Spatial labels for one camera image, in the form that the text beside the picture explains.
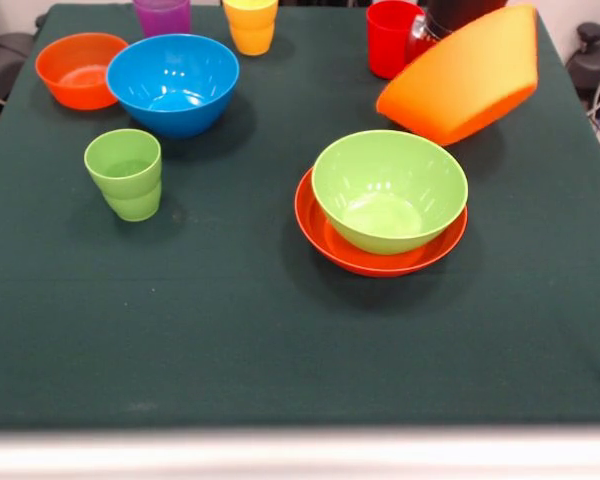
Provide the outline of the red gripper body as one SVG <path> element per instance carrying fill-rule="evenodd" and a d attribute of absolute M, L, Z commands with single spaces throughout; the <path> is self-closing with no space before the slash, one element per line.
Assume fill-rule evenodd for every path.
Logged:
<path fill-rule="evenodd" d="M 451 31 L 440 25 L 429 14 L 417 15 L 407 39 L 407 63 L 412 63 L 425 51 L 448 37 Z"/>

